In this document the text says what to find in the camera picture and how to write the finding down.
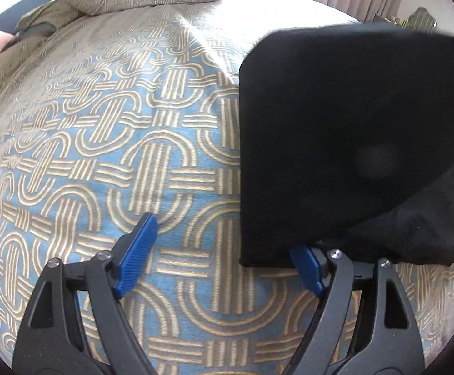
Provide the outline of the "patterned blue beige bedspread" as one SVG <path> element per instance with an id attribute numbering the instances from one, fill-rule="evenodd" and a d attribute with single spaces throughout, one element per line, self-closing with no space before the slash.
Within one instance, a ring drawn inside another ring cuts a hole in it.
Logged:
<path id="1" fill-rule="evenodd" d="M 83 262 L 154 213 L 122 306 L 160 374 L 279 374 L 317 307 L 240 258 L 238 71 L 267 34 L 349 24 L 310 0 L 89 16 L 0 56 L 0 358 L 46 262 Z"/>

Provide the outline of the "wavy frame mirror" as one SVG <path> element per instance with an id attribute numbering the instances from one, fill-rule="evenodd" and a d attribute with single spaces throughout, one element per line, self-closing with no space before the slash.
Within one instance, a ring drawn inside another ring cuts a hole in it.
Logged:
<path id="1" fill-rule="evenodd" d="M 418 7 L 408 18 L 408 26 L 416 31 L 425 31 L 432 33 L 437 22 L 434 17 L 429 14 L 428 10 L 424 7 Z"/>

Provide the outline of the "black pants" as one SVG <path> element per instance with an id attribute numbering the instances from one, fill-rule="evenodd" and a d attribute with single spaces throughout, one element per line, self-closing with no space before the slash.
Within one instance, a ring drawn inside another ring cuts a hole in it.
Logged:
<path id="1" fill-rule="evenodd" d="M 454 37 L 276 31 L 240 66 L 240 261 L 454 263 Z"/>

